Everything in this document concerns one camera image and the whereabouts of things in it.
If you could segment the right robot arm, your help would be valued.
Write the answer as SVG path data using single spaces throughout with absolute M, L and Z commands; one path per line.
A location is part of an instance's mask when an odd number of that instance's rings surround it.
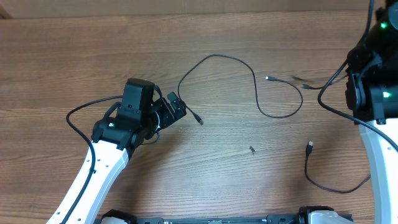
M 375 223 L 397 223 L 397 0 L 347 55 L 346 100 L 368 155 Z

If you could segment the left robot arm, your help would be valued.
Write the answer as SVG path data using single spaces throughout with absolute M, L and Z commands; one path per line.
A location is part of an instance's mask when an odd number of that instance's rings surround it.
M 137 223 L 135 216 L 118 210 L 97 215 L 134 151 L 186 115 L 186 104 L 174 92 L 154 100 L 160 92 L 150 81 L 127 80 L 123 95 L 114 97 L 92 135 L 83 136 L 88 143 L 85 161 L 49 223 Z

